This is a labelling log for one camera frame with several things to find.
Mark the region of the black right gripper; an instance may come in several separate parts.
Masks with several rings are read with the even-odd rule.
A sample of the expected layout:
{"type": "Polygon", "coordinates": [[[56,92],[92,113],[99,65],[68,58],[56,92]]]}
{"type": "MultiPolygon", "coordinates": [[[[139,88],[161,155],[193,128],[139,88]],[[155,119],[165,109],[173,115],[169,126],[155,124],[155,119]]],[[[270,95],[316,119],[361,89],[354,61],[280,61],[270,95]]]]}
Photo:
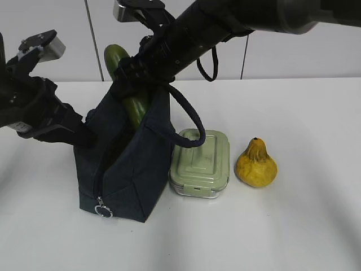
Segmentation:
{"type": "Polygon", "coordinates": [[[118,61],[114,95],[128,98],[151,85],[168,84],[195,60],[197,43],[188,28],[160,27],[141,40],[136,55],[118,61]]]}

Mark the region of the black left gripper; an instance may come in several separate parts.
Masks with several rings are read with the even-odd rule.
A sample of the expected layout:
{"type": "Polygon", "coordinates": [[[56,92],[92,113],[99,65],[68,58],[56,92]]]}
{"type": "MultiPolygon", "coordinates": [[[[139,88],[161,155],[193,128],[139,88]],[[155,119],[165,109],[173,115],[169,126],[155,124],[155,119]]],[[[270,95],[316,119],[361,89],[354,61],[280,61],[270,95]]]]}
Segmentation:
{"type": "Polygon", "coordinates": [[[43,47],[32,46],[5,63],[5,126],[25,139],[92,146],[96,135],[56,96],[57,84],[30,75],[42,57],[43,47]]]}

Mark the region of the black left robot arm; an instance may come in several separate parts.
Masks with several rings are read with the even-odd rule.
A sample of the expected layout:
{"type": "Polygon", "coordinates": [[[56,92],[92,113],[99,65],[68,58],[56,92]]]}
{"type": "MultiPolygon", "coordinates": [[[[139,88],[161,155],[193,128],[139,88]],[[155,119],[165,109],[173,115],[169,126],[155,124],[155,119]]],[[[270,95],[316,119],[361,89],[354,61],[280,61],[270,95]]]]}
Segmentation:
{"type": "Polygon", "coordinates": [[[90,147],[96,134],[70,104],[56,96],[57,84],[31,76],[38,63],[61,58],[65,49],[54,29],[22,40],[10,60],[1,45],[1,127],[15,130],[24,139],[90,147]]]}

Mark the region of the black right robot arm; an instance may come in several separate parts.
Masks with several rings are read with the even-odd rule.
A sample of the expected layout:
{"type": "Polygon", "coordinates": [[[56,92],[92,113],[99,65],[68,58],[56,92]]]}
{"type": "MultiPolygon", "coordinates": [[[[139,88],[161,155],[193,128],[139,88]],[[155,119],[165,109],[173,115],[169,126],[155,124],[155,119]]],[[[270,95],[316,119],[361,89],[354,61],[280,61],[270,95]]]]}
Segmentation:
{"type": "Polygon", "coordinates": [[[360,26],[359,1],[194,1],[177,18],[161,1],[116,1],[120,22],[153,31],[120,61],[111,91],[126,97],[174,77],[220,42],[255,31],[304,34],[317,23],[360,26]]]}

